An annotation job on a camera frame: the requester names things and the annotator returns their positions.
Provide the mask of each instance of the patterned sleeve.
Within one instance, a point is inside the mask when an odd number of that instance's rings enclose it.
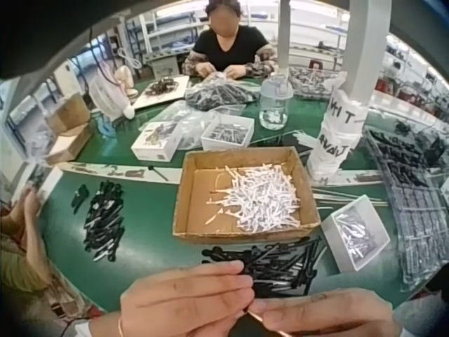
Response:
[[[206,55],[191,51],[182,65],[182,73],[189,76],[199,76],[196,65],[205,61],[207,61]]]
[[[268,77],[277,68],[277,54],[270,44],[266,44],[256,52],[260,61],[246,65],[246,76]]]

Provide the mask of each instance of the cable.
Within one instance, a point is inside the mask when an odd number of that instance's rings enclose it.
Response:
[[[71,321],[69,321],[67,323],[67,325],[65,326],[64,330],[62,330],[62,333],[60,334],[60,337],[64,337],[65,333],[67,332],[67,330],[69,329],[69,327],[75,323],[76,321],[88,321],[90,319],[90,317],[80,317],[80,318],[74,318]]]
[[[142,63],[139,60],[130,57],[125,48],[119,48],[117,50],[117,55],[123,58],[129,67],[132,67],[134,69],[142,68]]]
[[[103,72],[103,68],[101,67],[100,63],[98,62],[97,56],[93,52],[92,35],[93,35],[93,28],[91,27],[89,29],[89,45],[91,46],[91,53],[92,53],[93,59],[95,60],[95,63],[97,63],[97,67],[100,69],[101,75],[103,75],[105,80],[108,81],[109,83],[114,84],[115,86],[120,87],[120,84],[118,84],[115,81],[112,81],[112,80],[108,79],[107,76],[105,75],[105,72]]]

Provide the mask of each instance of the plastic bottle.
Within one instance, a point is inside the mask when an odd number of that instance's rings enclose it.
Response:
[[[259,120],[264,128],[279,130],[287,124],[293,88],[287,76],[272,74],[260,88]]]

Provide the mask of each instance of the green workbench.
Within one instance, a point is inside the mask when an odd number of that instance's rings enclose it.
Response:
[[[95,132],[77,161],[136,166],[147,164],[137,160],[130,147],[140,133],[139,126],[165,106],[138,112],[134,120],[123,122],[116,139],[104,139]],[[268,131],[261,127],[256,104],[248,106],[243,116],[255,118],[253,140],[298,129],[316,137],[325,110],[326,103],[296,100],[288,125],[282,131]],[[371,123],[378,125],[379,121],[374,118]],[[178,151],[170,163],[153,164],[180,168],[184,155],[184,151]],[[360,147],[346,160],[343,169],[375,169],[375,167],[367,157],[366,151]],[[120,242],[115,263],[107,259],[93,262],[93,254],[84,251],[83,245],[85,235],[83,224],[89,203],[84,202],[78,213],[73,215],[70,201],[74,191],[81,184],[86,184],[93,194],[103,180],[106,178],[65,172],[43,209],[41,224],[48,256],[54,265],[94,303],[112,311],[119,309],[120,295],[137,278],[170,267],[199,264],[203,260],[201,250],[206,246],[187,244],[172,235],[177,185],[111,179],[121,183],[124,191],[125,206],[121,215],[124,217],[123,225],[126,232]],[[387,193],[382,184],[333,187],[332,191],[368,194],[370,197],[387,200]],[[334,210],[322,210],[321,218],[324,219]],[[338,272],[332,253],[328,249],[319,263],[318,276],[312,283],[311,293],[343,287],[362,287],[376,291],[381,297],[392,302],[394,307],[413,294],[413,291],[401,292],[402,274],[398,261],[397,232],[391,209],[377,207],[377,212],[391,237],[388,247],[360,272],[346,274]],[[314,235],[317,234],[322,235],[320,229],[314,232]]]

